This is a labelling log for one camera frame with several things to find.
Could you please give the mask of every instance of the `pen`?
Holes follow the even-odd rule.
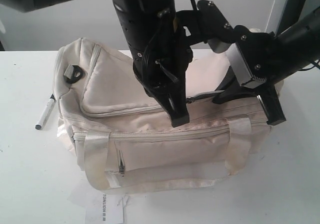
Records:
[[[50,116],[50,113],[55,105],[55,101],[56,101],[56,99],[55,99],[54,95],[52,94],[48,103],[45,106],[44,111],[42,112],[42,114],[40,116],[39,121],[35,125],[35,129],[40,130],[46,124],[46,121],[47,121],[48,117]]]

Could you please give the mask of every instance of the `white bag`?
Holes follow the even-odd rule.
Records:
[[[78,165],[98,190],[141,193],[212,186],[242,169],[271,131],[256,98],[222,105],[212,98],[197,100],[187,105],[190,123],[173,128],[136,80],[132,63],[86,38],[61,48],[56,59],[59,130],[67,133]],[[64,77],[71,65],[85,71],[74,84]],[[186,72],[186,96],[215,90],[229,65],[224,53],[194,60]]]

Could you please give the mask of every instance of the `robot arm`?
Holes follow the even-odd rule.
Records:
[[[21,11],[65,1],[0,0]],[[285,121],[274,85],[320,56],[320,7],[275,37],[273,33],[251,33],[242,25],[232,28],[212,1],[196,4],[191,0],[193,10],[178,12],[174,0],[112,1],[132,53],[136,78],[166,110],[173,127],[189,122],[185,72],[193,58],[193,44],[205,42],[214,52],[227,51],[231,67],[217,89],[224,92],[213,102],[257,97],[271,125]]]

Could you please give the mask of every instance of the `white table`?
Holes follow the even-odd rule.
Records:
[[[210,50],[197,50],[200,57]],[[52,92],[57,52],[0,52],[0,224],[83,224],[68,197],[85,178],[56,138],[57,107],[35,123]],[[247,166],[213,189],[134,195],[127,224],[319,224],[320,71],[286,80],[287,122]]]

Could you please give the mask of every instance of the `bag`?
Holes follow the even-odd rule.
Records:
[[[212,90],[230,65],[224,53],[189,64],[190,123],[176,128],[145,94],[132,63],[86,38],[62,47],[56,59],[58,132],[67,136],[68,148],[75,150],[78,165],[98,190],[115,194],[213,186],[238,173],[272,129],[256,98],[211,102]],[[84,75],[70,83],[70,70],[77,79],[78,67]]]

